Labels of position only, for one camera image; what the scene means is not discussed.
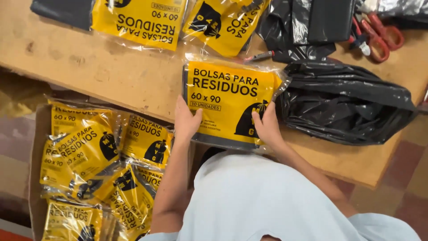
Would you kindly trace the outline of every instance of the light blue shirt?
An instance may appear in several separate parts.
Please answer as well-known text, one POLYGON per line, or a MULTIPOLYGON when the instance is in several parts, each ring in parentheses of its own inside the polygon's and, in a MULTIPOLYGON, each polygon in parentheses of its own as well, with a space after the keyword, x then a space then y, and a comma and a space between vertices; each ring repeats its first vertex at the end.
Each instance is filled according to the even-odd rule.
POLYGON ((407 223, 387 215, 346 218, 299 172, 254 154, 213 156, 194 186, 181 230, 140 241, 420 240, 407 223))

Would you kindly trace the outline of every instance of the tiled floor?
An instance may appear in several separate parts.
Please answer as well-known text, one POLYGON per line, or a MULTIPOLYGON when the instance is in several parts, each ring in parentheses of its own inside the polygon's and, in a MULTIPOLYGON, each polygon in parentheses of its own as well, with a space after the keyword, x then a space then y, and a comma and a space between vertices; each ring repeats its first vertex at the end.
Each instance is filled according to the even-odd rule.
POLYGON ((402 137, 376 190, 333 181, 360 213, 399 218, 428 240, 428 116, 418 116, 402 137))

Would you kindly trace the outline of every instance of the red floor tile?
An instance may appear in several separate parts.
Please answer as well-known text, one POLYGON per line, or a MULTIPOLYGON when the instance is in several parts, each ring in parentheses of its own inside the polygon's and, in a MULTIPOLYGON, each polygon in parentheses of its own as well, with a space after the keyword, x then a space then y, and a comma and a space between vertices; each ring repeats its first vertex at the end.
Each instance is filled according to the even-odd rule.
POLYGON ((337 187, 343 192, 343 194, 345 194, 348 200, 351 198, 352 192, 355 188, 355 184, 342 181, 337 178, 330 178, 330 180, 337 185, 337 187))
POLYGON ((412 142, 401 141, 382 182, 397 189, 406 189, 424 149, 425 147, 412 142))
POLYGON ((428 199, 405 193, 395 217, 407 222, 422 240, 428 240, 428 199))

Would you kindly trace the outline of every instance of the stack of packages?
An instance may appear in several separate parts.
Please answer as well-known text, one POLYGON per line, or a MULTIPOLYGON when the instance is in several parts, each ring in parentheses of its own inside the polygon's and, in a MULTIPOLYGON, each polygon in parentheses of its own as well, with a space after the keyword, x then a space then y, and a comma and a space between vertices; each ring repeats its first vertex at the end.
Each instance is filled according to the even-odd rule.
POLYGON ((173 134, 144 118, 88 104, 52 102, 40 184, 48 202, 43 240, 138 240, 173 134))

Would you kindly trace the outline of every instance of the marker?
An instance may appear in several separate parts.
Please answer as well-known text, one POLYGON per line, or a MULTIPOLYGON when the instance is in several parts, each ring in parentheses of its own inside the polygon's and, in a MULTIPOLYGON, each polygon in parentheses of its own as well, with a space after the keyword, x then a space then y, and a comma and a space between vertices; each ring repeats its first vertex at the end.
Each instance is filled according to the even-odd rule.
POLYGON ((261 54, 254 55, 254 56, 251 56, 251 57, 248 57, 248 58, 244 58, 244 61, 246 62, 246 61, 263 60, 263 59, 270 58, 270 57, 272 57, 274 55, 275 55, 274 51, 267 51, 265 53, 261 53, 261 54))

